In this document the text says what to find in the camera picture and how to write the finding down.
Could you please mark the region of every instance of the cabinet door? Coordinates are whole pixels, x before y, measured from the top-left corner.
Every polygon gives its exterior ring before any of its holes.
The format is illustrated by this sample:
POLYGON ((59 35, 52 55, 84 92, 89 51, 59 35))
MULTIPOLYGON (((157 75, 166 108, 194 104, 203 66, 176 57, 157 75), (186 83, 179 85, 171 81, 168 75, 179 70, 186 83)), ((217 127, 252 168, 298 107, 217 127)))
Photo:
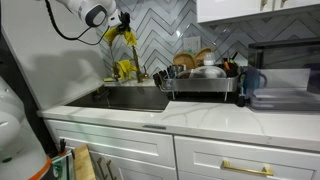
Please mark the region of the cabinet door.
POLYGON ((319 0, 276 0, 274 10, 284 10, 320 4, 319 0))
POLYGON ((198 23, 270 12, 272 4, 273 0, 198 0, 198 23))
POLYGON ((175 168, 90 152, 91 157, 104 157, 102 180, 177 180, 175 168))

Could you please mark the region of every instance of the wall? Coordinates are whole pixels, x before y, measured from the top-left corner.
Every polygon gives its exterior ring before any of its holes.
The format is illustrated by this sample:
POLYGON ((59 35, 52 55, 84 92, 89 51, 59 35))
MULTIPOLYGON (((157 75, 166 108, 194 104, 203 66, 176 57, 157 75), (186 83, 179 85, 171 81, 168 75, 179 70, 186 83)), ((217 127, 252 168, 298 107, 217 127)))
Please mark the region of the wall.
MULTIPOLYGON (((234 23, 197 23, 196 0, 117 0, 118 8, 131 14, 131 27, 138 39, 140 65, 148 73, 165 69, 174 54, 182 51, 183 38, 201 36, 202 46, 215 42, 225 56, 229 50, 247 57, 247 45, 254 42, 320 37, 320 11, 290 15, 267 15, 234 23)), ((100 28, 98 35, 105 30, 100 28)), ((104 60, 111 69, 112 56, 104 42, 101 44, 104 60)), ((117 38, 112 47, 114 59, 128 59, 132 52, 123 38, 117 38)))

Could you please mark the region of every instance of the white countertop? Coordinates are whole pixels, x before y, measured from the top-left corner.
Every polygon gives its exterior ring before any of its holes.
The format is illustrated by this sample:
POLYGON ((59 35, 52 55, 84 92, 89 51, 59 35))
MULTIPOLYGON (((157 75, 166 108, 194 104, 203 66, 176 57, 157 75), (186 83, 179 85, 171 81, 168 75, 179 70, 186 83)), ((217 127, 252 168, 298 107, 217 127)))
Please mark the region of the white countertop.
POLYGON ((233 104, 172 101, 162 113, 57 106, 39 115, 46 119, 320 152, 320 115, 256 113, 233 104))

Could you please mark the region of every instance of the yellow dish glove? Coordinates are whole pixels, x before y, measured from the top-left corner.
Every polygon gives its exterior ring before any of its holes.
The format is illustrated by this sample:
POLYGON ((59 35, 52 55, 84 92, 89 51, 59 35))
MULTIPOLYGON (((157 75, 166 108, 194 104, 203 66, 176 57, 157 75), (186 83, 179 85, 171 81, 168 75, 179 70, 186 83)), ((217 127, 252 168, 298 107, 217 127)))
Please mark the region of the yellow dish glove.
POLYGON ((119 34, 119 33, 118 33, 116 27, 113 27, 113 28, 109 29, 109 30, 104 34, 104 38, 107 39, 109 46, 112 45, 112 42, 113 42, 114 38, 116 38, 118 34, 119 34))
POLYGON ((127 59, 127 60, 121 60, 117 63, 120 68, 119 68, 119 75, 120 75, 120 78, 121 79, 131 79, 131 74, 130 72, 131 71, 137 71, 137 67, 133 66, 131 63, 130 63, 130 60, 127 59))
MULTIPOLYGON (((111 46, 113 40, 119 35, 119 32, 117 31, 116 27, 111 28, 109 31, 107 31, 104 34, 104 38, 107 39, 108 45, 111 46)), ((136 36, 132 33, 132 31, 125 31, 123 33, 124 38, 126 39, 127 45, 130 46, 135 46, 137 45, 137 38, 136 36)))
POLYGON ((136 38, 136 36, 132 33, 132 31, 125 31, 123 35, 124 35, 124 38, 125 38, 126 41, 127 41, 127 45, 130 45, 130 46, 135 46, 135 45, 137 45, 137 38, 136 38))

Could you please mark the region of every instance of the stainless steel sink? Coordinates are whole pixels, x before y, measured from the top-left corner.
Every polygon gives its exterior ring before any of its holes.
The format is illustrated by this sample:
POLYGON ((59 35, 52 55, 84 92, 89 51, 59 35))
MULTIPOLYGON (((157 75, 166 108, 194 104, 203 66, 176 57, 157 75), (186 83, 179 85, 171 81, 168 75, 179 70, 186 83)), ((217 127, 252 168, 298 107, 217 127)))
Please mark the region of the stainless steel sink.
POLYGON ((162 112, 169 103, 157 87, 101 87, 66 106, 162 112))

